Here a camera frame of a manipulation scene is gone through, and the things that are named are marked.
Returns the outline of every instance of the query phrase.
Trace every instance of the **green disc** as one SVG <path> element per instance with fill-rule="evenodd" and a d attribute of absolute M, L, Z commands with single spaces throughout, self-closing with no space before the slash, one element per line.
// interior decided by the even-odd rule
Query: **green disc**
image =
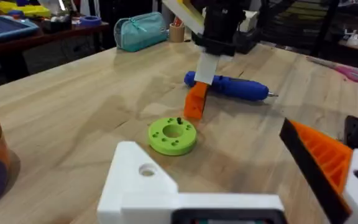
<path fill-rule="evenodd" d="M 182 118 L 162 118 L 149 127 L 149 143 L 168 156 L 184 155 L 196 144 L 197 130 Z"/>

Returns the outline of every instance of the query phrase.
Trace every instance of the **white bracket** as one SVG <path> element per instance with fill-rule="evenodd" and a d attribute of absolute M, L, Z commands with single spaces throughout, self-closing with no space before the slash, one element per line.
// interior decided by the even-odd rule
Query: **white bracket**
<path fill-rule="evenodd" d="M 120 142 L 98 205 L 100 224 L 169 224 L 181 208 L 275 209 L 278 195 L 178 193 L 175 181 L 135 142 Z"/>

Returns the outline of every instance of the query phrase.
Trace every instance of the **orange gripper part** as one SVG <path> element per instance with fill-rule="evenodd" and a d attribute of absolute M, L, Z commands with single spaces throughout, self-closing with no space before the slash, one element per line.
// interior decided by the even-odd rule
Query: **orange gripper part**
<path fill-rule="evenodd" d="M 208 84 L 196 82 L 186 96 L 184 115 L 187 118 L 201 119 L 205 105 Z"/>
<path fill-rule="evenodd" d="M 352 157 L 352 149 L 325 134 L 290 121 L 299 139 L 338 195 L 342 195 Z"/>

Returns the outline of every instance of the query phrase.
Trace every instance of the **wooden tabletop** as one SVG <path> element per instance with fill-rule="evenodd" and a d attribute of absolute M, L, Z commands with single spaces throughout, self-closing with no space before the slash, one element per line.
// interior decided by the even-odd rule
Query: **wooden tabletop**
<path fill-rule="evenodd" d="M 101 32 L 104 30 L 109 29 L 109 24 L 104 22 L 100 26 L 96 27 L 80 27 L 80 26 L 73 26 L 71 30 L 65 30 L 61 32 L 57 32 L 54 34 L 46 34 L 43 32 L 42 29 L 39 29 L 36 34 L 30 35 L 28 37 L 24 37 L 17 40 L 11 40 L 8 42 L 1 42 L 0 43 L 0 55 L 23 51 L 30 49 L 32 47 L 36 47 L 42 44 L 46 44 L 52 42 L 54 40 L 61 40 L 68 37 L 74 37 L 79 35 L 90 35 L 95 32 Z"/>
<path fill-rule="evenodd" d="M 194 43 L 107 50 L 0 86 L 0 121 L 12 174 L 0 223 L 97 223 L 96 206 L 120 141 L 136 141 L 182 192 L 279 194 L 292 224 L 322 223 L 311 189 L 279 138 L 284 117 L 342 138 L 358 116 L 358 84 L 305 55 L 258 45 L 221 62 L 217 73 L 261 82 L 278 98 L 263 103 L 209 93 L 194 150 L 151 150 L 147 128 L 181 116 L 196 68 Z"/>

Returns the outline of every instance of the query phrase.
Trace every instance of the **blue screwdriver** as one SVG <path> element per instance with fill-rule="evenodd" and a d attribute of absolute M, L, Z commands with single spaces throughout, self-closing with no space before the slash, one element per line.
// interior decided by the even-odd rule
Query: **blue screwdriver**
<path fill-rule="evenodd" d="M 194 77 L 196 72 L 188 72 L 185 76 L 186 85 L 193 87 L 196 82 Z M 267 86 L 250 80 L 242 80 L 238 78 L 224 77 L 215 75 L 212 85 L 209 88 L 216 93 L 222 93 L 226 96 L 237 97 L 243 100 L 260 101 L 268 96 L 278 96 L 269 91 Z"/>

